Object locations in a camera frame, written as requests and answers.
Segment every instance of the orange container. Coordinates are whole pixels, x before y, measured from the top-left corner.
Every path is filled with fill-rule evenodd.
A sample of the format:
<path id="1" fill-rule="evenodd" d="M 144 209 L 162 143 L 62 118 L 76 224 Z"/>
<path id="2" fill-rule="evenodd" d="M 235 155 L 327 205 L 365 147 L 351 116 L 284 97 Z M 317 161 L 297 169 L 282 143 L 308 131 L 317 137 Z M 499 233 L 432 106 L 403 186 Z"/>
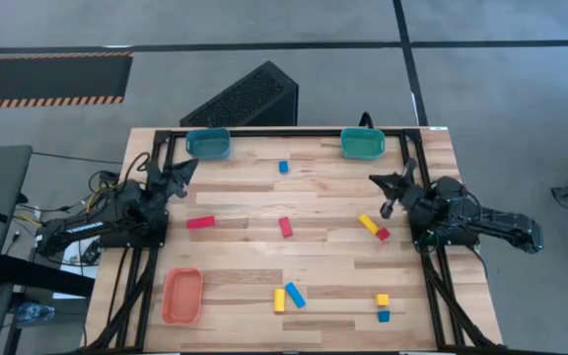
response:
<path id="1" fill-rule="evenodd" d="M 166 276 L 162 319 L 169 324 L 188 324 L 198 318 L 203 296 L 203 276 L 197 269 L 172 269 Z"/>

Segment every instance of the wooden tabletop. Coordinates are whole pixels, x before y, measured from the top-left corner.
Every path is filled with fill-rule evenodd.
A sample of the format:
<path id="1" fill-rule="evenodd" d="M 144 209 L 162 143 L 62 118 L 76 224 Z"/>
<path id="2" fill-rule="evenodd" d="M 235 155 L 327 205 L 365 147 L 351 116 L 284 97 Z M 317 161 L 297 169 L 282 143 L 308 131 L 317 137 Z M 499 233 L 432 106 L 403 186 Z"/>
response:
<path id="1" fill-rule="evenodd" d="M 449 131 L 421 131 L 431 179 L 460 178 Z M 151 151 L 154 132 L 131 131 L 125 166 L 140 152 Z M 183 147 L 179 139 L 175 162 L 190 158 Z M 415 157 L 412 146 L 410 155 Z M 279 173 L 280 160 L 289 162 L 289 174 Z M 338 137 L 233 138 L 230 160 L 200 162 L 188 197 L 172 197 L 168 204 L 171 224 L 159 253 L 145 350 L 435 349 L 422 267 L 406 215 L 396 207 L 390 220 L 381 219 L 383 194 L 367 179 L 401 169 L 398 140 L 391 137 L 377 161 L 342 159 Z M 145 179 L 135 171 L 131 177 Z M 362 227 L 357 219 L 362 213 L 390 230 L 388 243 Z M 206 215 L 216 216 L 215 227 L 185 228 L 187 219 Z M 292 237 L 282 238 L 280 217 L 290 218 Z M 481 263 L 467 248 L 447 252 L 458 301 L 486 336 L 500 342 Z M 90 340 L 107 323 L 121 254 L 121 249 L 103 253 L 87 317 Z M 130 255 L 115 310 L 123 298 L 129 260 Z M 203 274 L 200 317 L 190 325 L 165 324 L 161 317 L 165 276 L 177 267 Z M 287 296 L 286 312 L 276 315 L 273 290 L 290 281 L 307 304 L 298 309 Z M 390 294 L 390 322 L 378 322 L 378 293 Z M 448 312 L 440 302 L 447 342 L 452 343 Z M 134 343 L 138 313 L 139 304 L 127 344 Z"/>

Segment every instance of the concrete floor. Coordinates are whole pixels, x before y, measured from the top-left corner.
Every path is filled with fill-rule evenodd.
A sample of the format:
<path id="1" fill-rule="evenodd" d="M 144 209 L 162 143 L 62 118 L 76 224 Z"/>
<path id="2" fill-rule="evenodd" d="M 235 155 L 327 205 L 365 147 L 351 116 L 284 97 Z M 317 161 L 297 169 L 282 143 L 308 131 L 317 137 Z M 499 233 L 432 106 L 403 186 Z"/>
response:
<path id="1" fill-rule="evenodd" d="M 568 39 L 568 2 L 403 1 L 412 40 Z M 0 0 L 0 46 L 398 39 L 391 1 Z M 511 347 L 568 352 L 568 211 L 549 188 L 568 177 L 568 47 L 415 49 L 431 125 L 449 126 L 461 174 L 487 206 L 544 231 L 533 256 L 483 238 L 490 290 Z M 176 126 L 265 60 L 300 84 L 301 125 L 413 125 L 399 49 L 137 53 L 120 106 L 0 109 L 0 144 L 121 160 L 134 126 Z M 33 157 L 24 192 L 60 206 L 102 165 Z M 13 248 L 28 255 L 25 237 Z M 75 348 L 80 325 L 24 330 L 19 354 Z M 45 348 L 42 339 L 58 339 Z"/>

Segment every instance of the black robotic arm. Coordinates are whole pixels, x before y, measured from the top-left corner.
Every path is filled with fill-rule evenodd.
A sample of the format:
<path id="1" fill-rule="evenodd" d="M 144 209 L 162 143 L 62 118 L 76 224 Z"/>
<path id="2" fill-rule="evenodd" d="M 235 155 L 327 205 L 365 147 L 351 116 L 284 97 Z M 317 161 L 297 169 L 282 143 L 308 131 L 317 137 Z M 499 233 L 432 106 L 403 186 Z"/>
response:
<path id="1" fill-rule="evenodd" d="M 429 189 L 413 182 L 415 161 L 410 159 L 399 174 L 370 176 L 381 188 L 387 201 L 381 216 L 388 219 L 393 205 L 400 202 L 412 226 L 426 233 L 416 241 L 421 248 L 445 245 L 474 246 L 479 234 L 507 241 L 528 253 L 542 249 L 540 226 L 530 217 L 482 207 L 463 184 L 452 177 L 442 177 Z"/>

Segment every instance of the teal container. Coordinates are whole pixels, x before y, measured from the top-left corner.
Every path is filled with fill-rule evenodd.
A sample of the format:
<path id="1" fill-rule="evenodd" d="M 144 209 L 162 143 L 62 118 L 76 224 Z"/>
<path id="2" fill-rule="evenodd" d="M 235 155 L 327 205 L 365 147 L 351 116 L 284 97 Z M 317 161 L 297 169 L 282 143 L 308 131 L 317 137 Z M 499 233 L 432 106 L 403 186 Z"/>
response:
<path id="1" fill-rule="evenodd" d="M 228 159 L 230 140 L 229 131 L 225 128 L 193 130 L 185 136 L 185 150 L 198 159 Z"/>
<path id="2" fill-rule="evenodd" d="M 385 152 L 385 134 L 378 129 L 345 128 L 341 153 L 345 159 L 377 160 Z"/>

